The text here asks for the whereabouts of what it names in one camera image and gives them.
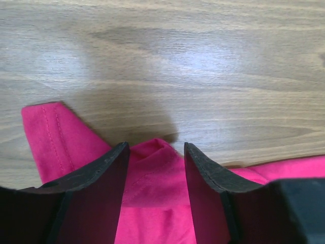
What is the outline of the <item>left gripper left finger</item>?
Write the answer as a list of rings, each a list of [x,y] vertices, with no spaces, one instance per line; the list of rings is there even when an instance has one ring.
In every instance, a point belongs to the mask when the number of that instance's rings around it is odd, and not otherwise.
[[[113,243],[129,155],[123,142],[39,188],[1,188],[1,243]]]

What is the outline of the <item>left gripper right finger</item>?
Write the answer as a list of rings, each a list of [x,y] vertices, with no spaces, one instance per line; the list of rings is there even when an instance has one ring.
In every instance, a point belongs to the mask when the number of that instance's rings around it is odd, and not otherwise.
[[[197,243],[324,243],[324,179],[245,179],[185,143]]]

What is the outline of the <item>pink t shirt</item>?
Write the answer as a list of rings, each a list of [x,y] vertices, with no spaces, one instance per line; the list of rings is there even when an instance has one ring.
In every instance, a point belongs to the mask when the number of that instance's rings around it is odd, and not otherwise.
[[[43,184],[72,173],[113,149],[62,103],[27,106],[21,115]],[[161,139],[129,149],[113,243],[197,243],[184,157]],[[324,157],[229,170],[261,185],[278,179],[324,179]]]

